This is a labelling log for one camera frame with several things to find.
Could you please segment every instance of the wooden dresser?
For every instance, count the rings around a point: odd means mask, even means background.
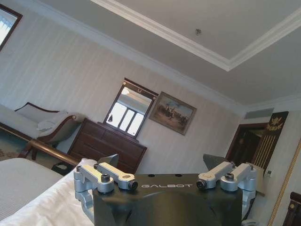
[[[102,123],[85,118],[68,154],[77,158],[99,160],[102,157],[119,154],[117,168],[135,173],[146,147]]]

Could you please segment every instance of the gold emblem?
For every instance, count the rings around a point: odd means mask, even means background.
[[[272,122],[271,122],[271,126],[268,125],[267,126],[267,130],[269,130],[269,131],[276,131],[278,129],[281,129],[282,126],[283,126],[283,123],[281,123],[280,125],[278,125],[280,123],[281,119],[282,119],[282,117],[273,118]]]

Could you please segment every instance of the striped wallpaper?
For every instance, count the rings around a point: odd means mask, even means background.
[[[204,153],[225,156],[237,115],[13,1],[0,2],[23,14],[0,52],[1,104],[15,109],[30,101],[103,121],[127,77],[197,108],[185,136],[145,121],[137,139],[148,149],[139,173],[197,173],[206,170]]]

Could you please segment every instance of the floor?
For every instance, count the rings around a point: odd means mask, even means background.
[[[4,131],[0,131],[0,161],[17,158],[21,150],[25,147],[26,143],[26,141],[18,137],[8,134]],[[27,159],[49,169],[51,169],[54,164],[61,162],[59,159],[42,152],[38,152],[35,161],[32,160],[31,152],[27,156]]]

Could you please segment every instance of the ceiling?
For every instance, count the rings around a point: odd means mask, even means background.
[[[225,71],[90,0],[40,1],[242,105],[301,93],[301,28]],[[119,2],[224,57],[235,56],[301,7],[300,0]],[[196,36],[195,28],[203,33]]]
[[[300,0],[117,1],[226,58],[301,7]]]

